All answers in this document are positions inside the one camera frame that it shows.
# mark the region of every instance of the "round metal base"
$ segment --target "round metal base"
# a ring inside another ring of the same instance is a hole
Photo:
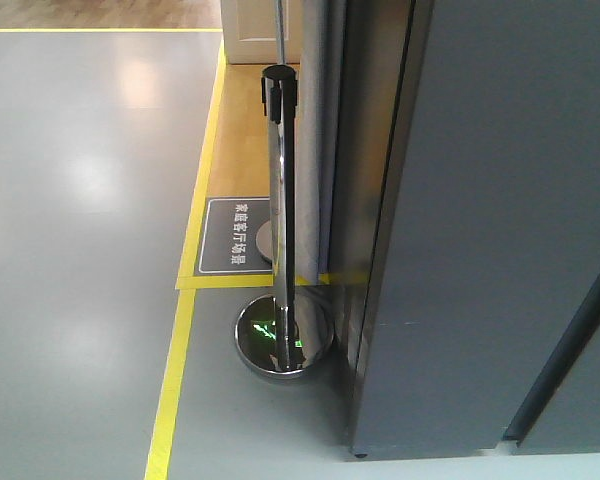
[[[256,233],[256,247],[262,258],[271,263],[273,258],[273,239],[271,237],[271,220],[263,223]]]
[[[256,298],[242,311],[235,328],[235,340],[242,360],[267,377],[288,379],[301,376],[329,350],[333,327],[324,311],[309,298],[296,294],[294,368],[283,372],[276,353],[275,303],[273,295]]]

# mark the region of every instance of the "yellow tape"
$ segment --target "yellow tape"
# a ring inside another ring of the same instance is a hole
[[[0,28],[0,33],[212,33],[222,32],[221,28]]]
[[[222,89],[224,87],[224,75],[226,70],[226,58],[224,56],[224,44],[220,44],[220,53],[218,55],[218,68],[216,80],[213,85],[213,94],[211,95],[211,106],[207,118],[207,128],[204,132],[204,142],[202,144],[202,153],[200,154],[200,165],[198,166],[198,178],[193,190],[193,200],[191,202],[191,213],[189,214],[189,224],[184,238],[182,258],[178,277],[187,277],[193,275],[193,269],[200,245],[200,228],[204,216],[204,208],[207,198],[207,188],[209,187],[209,177],[211,176],[211,162],[213,160],[213,149],[218,131],[218,116],[220,113],[220,100],[222,99]]]
[[[320,284],[329,284],[329,275],[320,275]],[[273,285],[273,276],[268,275],[218,275],[218,276],[198,276],[198,277],[179,277],[176,282],[178,290],[189,288],[245,288],[245,287],[270,287]],[[311,285],[302,277],[296,278],[296,285]]]
[[[167,478],[178,403],[180,402],[182,376],[189,347],[195,296],[195,290],[183,290],[178,297],[171,345],[169,346],[144,480],[166,480]]]

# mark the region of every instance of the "metal pole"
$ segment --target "metal pole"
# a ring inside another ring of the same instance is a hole
[[[276,345],[282,371],[295,369],[295,193],[294,119],[296,72],[287,65],[263,71],[267,105],[270,163],[273,296]]]
[[[274,1],[280,64],[262,72],[269,136],[273,295],[256,298],[245,307],[236,322],[235,340],[241,358],[254,371],[273,378],[295,378],[328,351],[333,326],[318,305],[295,292],[298,83],[296,71],[285,65],[282,0]]]
[[[284,11],[283,0],[273,0],[276,7],[276,45],[278,47],[278,64],[285,65],[287,60],[284,54]]]

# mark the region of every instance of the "door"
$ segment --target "door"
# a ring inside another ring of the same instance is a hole
[[[221,0],[224,48],[229,63],[277,63],[274,0]],[[284,0],[288,63],[302,51],[302,1]]]

